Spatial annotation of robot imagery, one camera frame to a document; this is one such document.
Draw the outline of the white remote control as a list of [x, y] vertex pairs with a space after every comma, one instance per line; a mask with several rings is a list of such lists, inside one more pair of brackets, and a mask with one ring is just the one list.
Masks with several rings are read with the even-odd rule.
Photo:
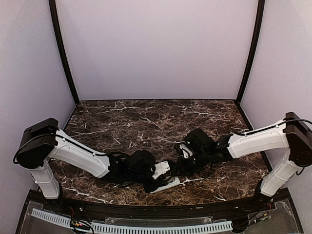
[[177, 186], [179, 184], [180, 184], [179, 178], [177, 176], [174, 176], [173, 178], [171, 178], [169, 180], [167, 185], [158, 187], [155, 191], [151, 192], [151, 194], [155, 194], [157, 192], [161, 192], [161, 191], [167, 190], [167, 189], [175, 187], [175, 186]]

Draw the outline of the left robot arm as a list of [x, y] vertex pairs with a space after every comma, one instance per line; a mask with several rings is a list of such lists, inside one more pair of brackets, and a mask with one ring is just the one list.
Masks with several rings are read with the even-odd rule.
[[148, 193], [167, 184], [165, 175], [171, 169], [167, 161], [157, 163], [146, 150], [132, 155], [95, 151], [69, 137], [58, 127], [56, 119], [48, 118], [25, 129], [13, 163], [31, 173], [44, 197], [50, 199], [50, 205], [59, 213], [69, 208], [69, 202], [60, 195], [61, 186], [48, 163], [51, 158], [74, 165], [110, 183], [142, 183]]

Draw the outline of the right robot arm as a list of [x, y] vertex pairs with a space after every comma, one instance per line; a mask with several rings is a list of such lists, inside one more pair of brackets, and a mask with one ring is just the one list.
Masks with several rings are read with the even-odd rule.
[[249, 200], [249, 208], [260, 211], [268, 197], [299, 170], [312, 164], [312, 130], [308, 120], [300, 119], [294, 112], [284, 119], [264, 128], [222, 136], [214, 141], [202, 129], [195, 129], [175, 145], [180, 155], [178, 169], [191, 174], [210, 163], [232, 161], [252, 153], [285, 148], [286, 152], [276, 167], [260, 182], [260, 188]]

